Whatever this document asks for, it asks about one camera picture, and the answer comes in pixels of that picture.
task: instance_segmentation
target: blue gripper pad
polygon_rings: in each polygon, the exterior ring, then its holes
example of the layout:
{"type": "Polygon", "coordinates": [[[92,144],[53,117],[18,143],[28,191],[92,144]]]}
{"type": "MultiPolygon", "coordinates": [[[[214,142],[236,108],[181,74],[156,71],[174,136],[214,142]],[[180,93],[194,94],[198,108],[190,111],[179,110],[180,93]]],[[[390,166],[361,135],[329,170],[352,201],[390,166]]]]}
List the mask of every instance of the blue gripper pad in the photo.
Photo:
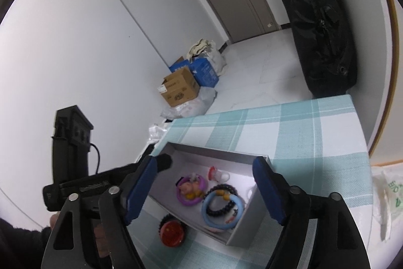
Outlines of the blue gripper pad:
{"type": "Polygon", "coordinates": [[[157,160],[152,157],[127,197],[127,212],[123,218],[126,225],[138,218],[156,176],[157,160]]]}
{"type": "Polygon", "coordinates": [[[287,218],[284,204],[287,200],[284,199],[280,191],[282,188],[289,188],[287,182],[282,175],[274,173],[261,156],[253,160],[252,172],[270,216],[280,225],[284,225],[287,218]]]}

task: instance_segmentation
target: black bag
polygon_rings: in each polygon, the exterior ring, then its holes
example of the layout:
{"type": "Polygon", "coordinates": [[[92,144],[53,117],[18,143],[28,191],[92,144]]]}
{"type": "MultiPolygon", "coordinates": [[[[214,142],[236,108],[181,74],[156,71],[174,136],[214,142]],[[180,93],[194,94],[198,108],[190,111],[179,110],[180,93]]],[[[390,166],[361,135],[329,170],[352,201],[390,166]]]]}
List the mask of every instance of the black bag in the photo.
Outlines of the black bag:
{"type": "Polygon", "coordinates": [[[345,94],[357,81],[357,55],[341,0],[283,0],[309,90],[345,94]]]}

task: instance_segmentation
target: cardboard box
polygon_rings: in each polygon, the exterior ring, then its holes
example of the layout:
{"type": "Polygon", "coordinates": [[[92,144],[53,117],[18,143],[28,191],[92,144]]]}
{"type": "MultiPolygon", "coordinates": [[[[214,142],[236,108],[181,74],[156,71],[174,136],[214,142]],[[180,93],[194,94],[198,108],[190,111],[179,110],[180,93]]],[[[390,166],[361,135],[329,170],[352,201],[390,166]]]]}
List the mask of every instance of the cardboard box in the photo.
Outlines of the cardboard box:
{"type": "Polygon", "coordinates": [[[203,87],[215,87],[218,82],[218,76],[206,58],[196,58],[190,63],[181,56],[173,65],[169,67],[171,72],[187,66],[193,73],[197,83],[203,87]]]}
{"type": "MultiPolygon", "coordinates": [[[[267,213],[266,206],[256,186],[252,174],[252,163],[258,155],[220,151],[204,147],[167,143],[161,153],[172,157],[170,169],[160,172],[154,181],[149,196],[160,206],[188,226],[227,245],[247,248],[257,233],[263,217],[267,213]],[[226,184],[236,188],[238,196],[245,203],[245,211],[234,229],[221,233],[212,233],[206,228],[201,216],[202,202],[195,206],[181,204],[176,195],[176,182],[183,176],[195,172],[208,182],[208,189],[217,185],[207,179],[208,170],[216,166],[218,170],[229,172],[230,179],[226,184]]],[[[215,198],[212,209],[219,209],[227,204],[222,198],[215,198]]],[[[210,218],[216,223],[223,223],[227,217],[210,218]]]]}
{"type": "Polygon", "coordinates": [[[199,94],[200,86],[189,68],[185,66],[166,76],[158,91],[171,107],[194,100],[199,94]]]}

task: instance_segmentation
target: metal screw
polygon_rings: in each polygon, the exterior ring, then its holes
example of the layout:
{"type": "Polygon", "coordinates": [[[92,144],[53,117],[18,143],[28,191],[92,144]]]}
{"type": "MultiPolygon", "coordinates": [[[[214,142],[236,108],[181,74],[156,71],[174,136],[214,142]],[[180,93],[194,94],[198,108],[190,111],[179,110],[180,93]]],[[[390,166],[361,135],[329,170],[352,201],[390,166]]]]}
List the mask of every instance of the metal screw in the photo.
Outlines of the metal screw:
{"type": "Polygon", "coordinates": [[[118,186],[112,186],[109,189],[109,194],[111,194],[111,195],[118,194],[119,191],[120,191],[120,188],[118,186]]]}
{"type": "Polygon", "coordinates": [[[341,200],[341,195],[339,193],[336,193],[336,192],[330,194],[330,197],[335,201],[340,201],[341,200]]]}
{"type": "Polygon", "coordinates": [[[78,199],[78,194],[77,193],[73,193],[69,195],[69,201],[73,202],[76,199],[78,199]]]}
{"type": "Polygon", "coordinates": [[[293,194],[299,194],[299,193],[301,193],[301,189],[298,186],[291,186],[290,192],[293,194]]]}

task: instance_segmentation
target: black sleeve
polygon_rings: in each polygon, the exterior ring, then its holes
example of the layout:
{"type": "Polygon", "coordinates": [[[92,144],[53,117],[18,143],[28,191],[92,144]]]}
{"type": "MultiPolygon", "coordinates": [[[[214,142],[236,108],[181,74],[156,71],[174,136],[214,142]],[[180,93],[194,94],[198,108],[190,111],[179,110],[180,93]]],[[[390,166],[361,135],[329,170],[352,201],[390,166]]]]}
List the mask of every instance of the black sleeve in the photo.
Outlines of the black sleeve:
{"type": "Polygon", "coordinates": [[[19,261],[27,268],[40,269],[46,243],[50,236],[50,227],[42,231],[30,231],[14,228],[0,218],[0,230],[3,233],[9,248],[19,261]]]}

